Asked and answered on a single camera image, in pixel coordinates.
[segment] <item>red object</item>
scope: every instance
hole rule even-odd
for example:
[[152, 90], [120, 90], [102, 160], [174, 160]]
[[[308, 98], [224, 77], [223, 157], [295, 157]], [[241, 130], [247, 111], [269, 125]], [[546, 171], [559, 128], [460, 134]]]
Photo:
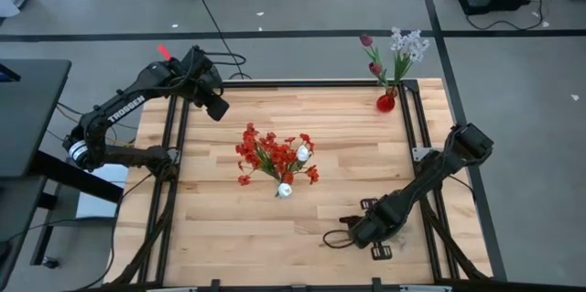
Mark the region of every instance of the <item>red object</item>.
[[378, 76], [378, 75], [381, 74], [381, 71], [383, 70], [383, 67], [381, 66], [380, 63], [370, 62], [370, 64], [368, 64], [368, 69], [370, 70], [370, 72], [374, 76]]
[[[288, 144], [280, 145], [275, 141], [277, 136], [273, 132], [266, 134], [266, 137], [259, 137], [256, 140], [258, 131], [255, 130], [255, 126], [252, 123], [246, 125], [246, 130], [242, 133], [243, 143], [236, 145], [236, 153], [244, 157], [244, 162], [250, 164], [250, 167], [243, 165], [242, 161], [238, 162], [238, 168], [244, 171], [244, 168], [252, 169], [251, 173], [260, 169], [266, 172], [270, 170], [269, 174], [271, 177], [276, 178], [280, 182], [287, 184], [293, 184], [294, 172], [300, 172], [304, 167], [299, 168], [297, 164], [297, 150], [291, 148], [291, 143], [295, 140], [295, 137], [289, 137], [285, 139]], [[302, 145], [306, 145], [309, 151], [313, 152], [315, 146], [311, 142], [309, 135], [301, 134], [299, 138], [303, 140]], [[308, 177], [310, 177], [310, 183], [313, 184], [318, 182], [320, 175], [316, 166], [310, 167], [304, 171]], [[248, 175], [240, 176], [238, 182], [245, 186], [250, 183], [250, 177]]]
[[250, 183], [250, 177], [249, 176], [240, 176], [240, 177], [238, 177], [238, 182], [240, 183], [241, 186], [245, 186]]
[[165, 46], [163, 45], [158, 45], [157, 46], [158, 52], [161, 53], [161, 55], [163, 56], [163, 58], [165, 58], [165, 60], [170, 60], [171, 59], [171, 54], [168, 53], [167, 49], [165, 49]]
[[363, 44], [364, 47], [369, 47], [373, 45], [373, 38], [368, 35], [361, 35], [360, 42]]
[[388, 113], [395, 108], [395, 98], [388, 95], [382, 95], [376, 100], [376, 108], [381, 113]]

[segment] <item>black floor stripe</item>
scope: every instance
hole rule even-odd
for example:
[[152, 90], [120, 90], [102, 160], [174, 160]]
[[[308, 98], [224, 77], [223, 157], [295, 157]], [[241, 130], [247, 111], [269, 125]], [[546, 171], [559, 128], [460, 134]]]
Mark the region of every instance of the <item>black floor stripe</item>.
[[[223, 32], [226, 39], [261, 38], [344, 38], [367, 34], [374, 37], [391, 37], [391, 30], [291, 30], [291, 31], [237, 31]], [[422, 37], [433, 37], [433, 32], [421, 31]], [[191, 40], [219, 39], [213, 32], [183, 33], [136, 33], [136, 34], [95, 34], [95, 35], [0, 35], [0, 42], [54, 42], [54, 41], [125, 41], [125, 40]]]
[[[458, 85], [454, 71], [451, 67], [450, 56], [446, 48], [443, 33], [441, 32], [440, 21], [433, 0], [425, 0], [425, 5], [429, 14], [429, 22], [434, 32], [434, 38], [438, 46], [439, 60], [444, 72], [444, 79], [448, 88], [448, 95], [450, 96], [451, 107], [454, 112], [456, 122], [459, 124], [466, 124], [466, 115], [461, 102], [460, 93], [458, 92]], [[488, 201], [486, 199], [486, 192], [480, 176], [478, 168], [469, 168], [470, 178], [474, 193], [476, 194], [476, 207], [478, 215], [481, 219], [481, 226], [483, 229], [484, 242], [490, 257], [491, 267], [493, 269], [493, 276], [499, 280], [506, 280], [505, 266], [503, 264], [503, 257], [496, 240], [496, 233], [494, 231], [493, 218], [491, 216]]]
[[[374, 37], [390, 37], [390, 30], [291, 30], [291, 31], [234, 31], [224, 32], [227, 39], [271, 39], [271, 38], [351, 38], [367, 34]], [[440, 31], [443, 38], [526, 38], [526, 37], [586, 37], [586, 29], [528, 30], [528, 31]], [[422, 30], [422, 37], [434, 37], [433, 31]], [[220, 39], [217, 32], [178, 33], [129, 33], [129, 34], [79, 34], [79, 35], [0, 35], [0, 42], [68, 42], [68, 41], [147, 41], [147, 40], [193, 40]]]

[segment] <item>desk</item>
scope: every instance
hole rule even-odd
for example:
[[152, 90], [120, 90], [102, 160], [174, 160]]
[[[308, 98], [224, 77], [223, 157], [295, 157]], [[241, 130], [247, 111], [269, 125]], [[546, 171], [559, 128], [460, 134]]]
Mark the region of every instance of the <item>desk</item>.
[[[432, 145], [443, 147], [453, 122], [442, 82], [423, 79], [418, 86]], [[363, 213], [361, 199], [402, 189], [414, 178], [401, 107], [378, 113], [374, 101], [381, 92], [377, 87], [229, 88], [223, 97], [231, 107], [219, 123], [191, 107], [164, 286], [207, 287], [214, 278], [221, 279], [222, 286], [368, 285], [373, 277], [380, 277], [383, 284], [432, 283], [418, 206], [391, 239], [391, 260], [373, 261], [368, 249], [333, 250], [322, 245], [325, 232], [346, 228], [338, 218]], [[407, 98], [418, 131], [414, 100]], [[165, 100], [146, 104], [137, 146], [160, 144], [167, 107]], [[242, 174], [236, 165], [241, 158], [234, 145], [242, 142], [248, 122], [254, 122], [261, 134], [275, 132], [279, 140], [309, 134], [316, 144], [311, 164], [318, 166], [320, 182], [310, 186], [300, 178], [292, 197], [284, 200], [273, 197], [274, 182], [262, 173], [241, 187], [236, 181]], [[416, 136], [421, 145], [419, 133]], [[131, 169], [126, 188], [146, 174], [145, 169]], [[467, 181], [465, 171], [457, 177]], [[126, 196], [114, 237], [116, 257], [105, 282], [120, 274], [142, 243], [152, 189], [153, 179]], [[490, 275], [470, 191], [446, 180], [443, 195], [453, 238]], [[438, 237], [436, 242], [447, 277]], [[157, 259], [157, 252], [155, 247], [152, 259]]]
[[[117, 202], [121, 188], [38, 150], [71, 62], [2, 59], [2, 64], [21, 78], [0, 82], [0, 241], [25, 231], [37, 207], [53, 209], [56, 197], [43, 192], [47, 178]], [[26, 236], [23, 233], [10, 241], [10, 253], [0, 264], [0, 290], [10, 277]], [[42, 259], [48, 242], [48, 238], [39, 240], [37, 258]]]

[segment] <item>black table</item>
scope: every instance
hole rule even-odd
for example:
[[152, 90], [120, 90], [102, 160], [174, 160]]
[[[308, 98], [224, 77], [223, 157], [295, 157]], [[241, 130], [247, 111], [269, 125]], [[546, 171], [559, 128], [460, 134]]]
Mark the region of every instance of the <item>black table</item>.
[[[25, 232], [37, 207], [52, 210], [57, 202], [43, 192], [47, 178], [111, 202], [123, 189], [86, 173], [38, 147], [65, 86], [71, 62], [64, 59], [0, 59], [20, 76], [0, 82], [0, 241]], [[0, 264], [4, 289], [27, 234], [11, 239]], [[41, 239], [35, 254], [44, 254], [49, 240]]]

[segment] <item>flower arrangement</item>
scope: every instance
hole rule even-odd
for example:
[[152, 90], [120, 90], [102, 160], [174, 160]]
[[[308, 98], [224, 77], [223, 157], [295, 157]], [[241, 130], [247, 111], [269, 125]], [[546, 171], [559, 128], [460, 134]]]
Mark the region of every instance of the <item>flower arrangement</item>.
[[252, 123], [246, 125], [243, 132], [243, 143], [236, 146], [236, 153], [244, 157], [244, 162], [250, 164], [250, 167], [243, 165], [243, 161], [238, 162], [238, 167], [244, 172], [244, 169], [252, 171], [247, 175], [238, 178], [241, 186], [250, 184], [250, 175], [257, 170], [265, 172], [268, 176], [275, 179], [277, 184], [276, 196], [286, 197], [293, 191], [291, 185], [295, 175], [299, 173], [306, 174], [309, 177], [309, 184], [318, 182], [320, 174], [316, 166], [305, 168], [309, 159], [313, 156], [314, 144], [311, 142], [309, 135], [300, 134], [301, 145], [296, 149], [292, 147], [295, 137], [289, 137], [284, 140], [284, 144], [275, 141], [277, 136], [273, 132], [266, 134], [266, 137], [258, 138], [258, 131]]
[[364, 46], [364, 51], [370, 58], [371, 62], [368, 64], [368, 70], [378, 79], [378, 84], [385, 87], [385, 95], [381, 96], [377, 101], [379, 109], [387, 109], [391, 103], [395, 106], [394, 97], [396, 96], [396, 87], [401, 82], [401, 79], [405, 77], [409, 68], [415, 62], [421, 62], [423, 60], [423, 52], [429, 47], [429, 40], [424, 39], [421, 41], [421, 31], [411, 31], [406, 36], [401, 36], [401, 30], [393, 27], [391, 29], [393, 36], [391, 36], [391, 50], [394, 52], [395, 58], [395, 77], [389, 83], [386, 79], [386, 69], [383, 66], [381, 57], [377, 47], [373, 47], [373, 38], [367, 35], [360, 36], [360, 42]]

